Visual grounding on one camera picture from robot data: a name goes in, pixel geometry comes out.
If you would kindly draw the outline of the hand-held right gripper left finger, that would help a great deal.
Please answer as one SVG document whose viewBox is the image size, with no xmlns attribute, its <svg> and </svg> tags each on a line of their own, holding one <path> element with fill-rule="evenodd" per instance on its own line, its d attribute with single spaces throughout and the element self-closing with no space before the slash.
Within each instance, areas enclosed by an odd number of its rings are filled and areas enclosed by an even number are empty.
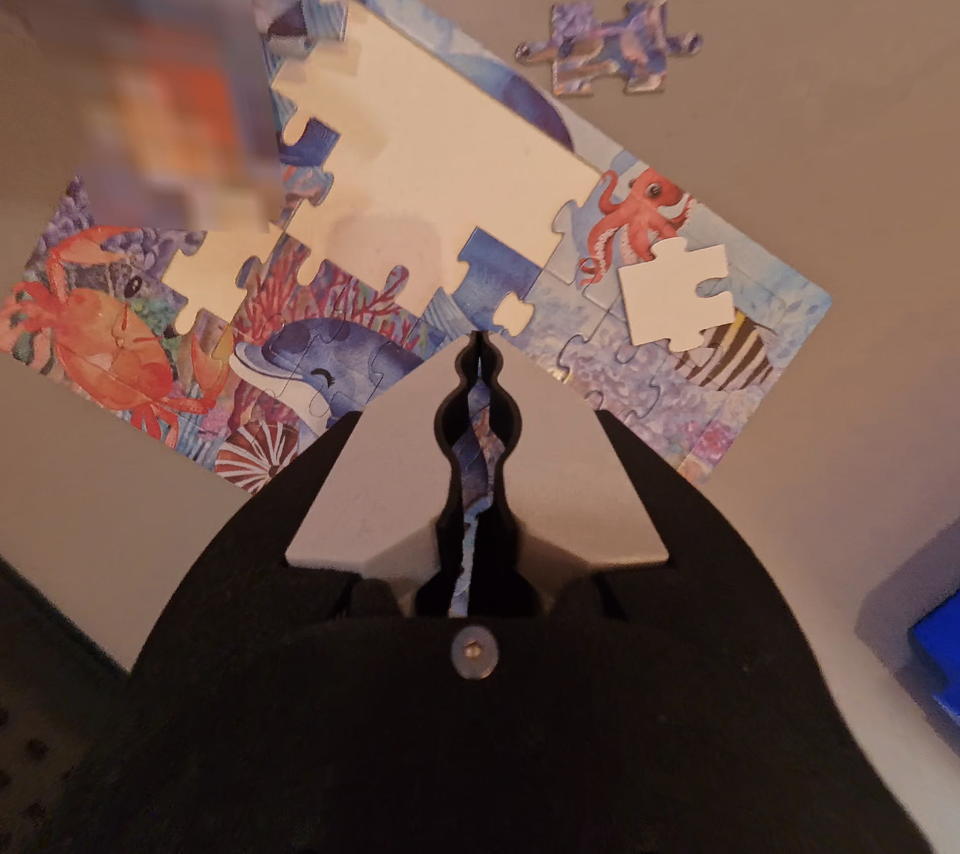
<svg viewBox="0 0 960 854">
<path fill-rule="evenodd" d="M 402 608 L 450 610 L 464 512 L 455 443 L 475 360 L 460 336 L 371 401 L 286 549 L 294 568 L 385 582 Z"/>
</svg>

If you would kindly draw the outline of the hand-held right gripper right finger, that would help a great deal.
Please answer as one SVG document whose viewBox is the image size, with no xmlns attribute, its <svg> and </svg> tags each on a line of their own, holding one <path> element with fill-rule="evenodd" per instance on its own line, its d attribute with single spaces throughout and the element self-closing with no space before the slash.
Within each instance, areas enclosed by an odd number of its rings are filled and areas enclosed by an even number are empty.
<svg viewBox="0 0 960 854">
<path fill-rule="evenodd" d="M 665 563 L 597 411 L 499 335 L 484 334 L 480 372 L 503 448 L 480 515 L 480 609 L 542 610 L 583 578 Z"/>
</svg>

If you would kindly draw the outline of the white puzzle piece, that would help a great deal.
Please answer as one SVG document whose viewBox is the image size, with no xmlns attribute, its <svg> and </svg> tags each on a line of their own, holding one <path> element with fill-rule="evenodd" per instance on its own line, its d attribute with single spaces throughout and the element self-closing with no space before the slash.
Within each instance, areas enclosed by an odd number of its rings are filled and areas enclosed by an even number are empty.
<svg viewBox="0 0 960 854">
<path fill-rule="evenodd" d="M 723 244 L 690 251 L 683 237 L 668 237 L 652 246 L 653 260 L 618 268 L 630 343 L 668 343 L 674 353 L 704 344 L 705 332 L 736 318 L 729 291 L 702 296 L 697 289 L 708 280 L 728 276 Z"/>
</svg>

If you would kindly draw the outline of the blue purple puzzle piece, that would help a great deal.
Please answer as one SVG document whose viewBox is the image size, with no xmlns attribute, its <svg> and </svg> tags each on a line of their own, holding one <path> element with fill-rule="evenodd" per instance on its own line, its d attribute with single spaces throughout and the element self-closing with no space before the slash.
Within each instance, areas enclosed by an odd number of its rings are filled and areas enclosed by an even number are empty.
<svg viewBox="0 0 960 854">
<path fill-rule="evenodd" d="M 471 232 L 459 261 L 467 272 L 452 299 L 473 327 L 506 336 L 522 332 L 535 310 L 525 299 L 544 268 L 480 227 Z M 497 321 L 498 309 L 511 296 L 519 302 L 518 313 Z"/>
</svg>

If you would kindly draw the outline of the sea animals jigsaw puzzle board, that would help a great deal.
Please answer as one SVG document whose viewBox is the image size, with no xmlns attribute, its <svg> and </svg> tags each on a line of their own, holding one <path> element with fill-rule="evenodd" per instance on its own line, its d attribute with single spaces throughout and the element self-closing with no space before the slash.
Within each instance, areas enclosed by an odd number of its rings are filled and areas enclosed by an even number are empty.
<svg viewBox="0 0 960 854">
<path fill-rule="evenodd" d="M 831 299 L 420 0 L 11 0 L 89 155 L 2 353 L 249 493 L 474 328 L 474 228 L 543 267 L 500 334 L 700 485 Z M 618 269 L 723 245 L 735 319 L 631 344 Z"/>
</svg>

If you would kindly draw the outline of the blue plastic bin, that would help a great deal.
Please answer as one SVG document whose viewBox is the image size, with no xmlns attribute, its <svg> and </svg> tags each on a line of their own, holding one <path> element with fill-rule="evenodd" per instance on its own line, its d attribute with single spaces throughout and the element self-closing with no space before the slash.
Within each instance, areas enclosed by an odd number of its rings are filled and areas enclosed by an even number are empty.
<svg viewBox="0 0 960 854">
<path fill-rule="evenodd" d="M 959 726 L 959 591 L 920 617 L 908 637 L 933 701 Z"/>
</svg>

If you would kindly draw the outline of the purple coral puzzle piece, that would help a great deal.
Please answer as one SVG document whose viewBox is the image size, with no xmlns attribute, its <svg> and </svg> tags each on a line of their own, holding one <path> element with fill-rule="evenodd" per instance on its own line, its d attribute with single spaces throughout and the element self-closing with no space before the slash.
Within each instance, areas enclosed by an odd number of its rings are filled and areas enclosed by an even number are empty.
<svg viewBox="0 0 960 854">
<path fill-rule="evenodd" d="M 649 94 L 666 83 L 671 56 L 694 56 L 703 46 L 696 32 L 668 31 L 667 0 L 631 0 L 617 20 L 600 20 L 590 1 L 554 4 L 549 38 L 523 41 L 514 50 L 523 66 L 550 64 L 553 95 L 590 96 L 594 80 L 621 77 L 628 95 Z"/>
</svg>

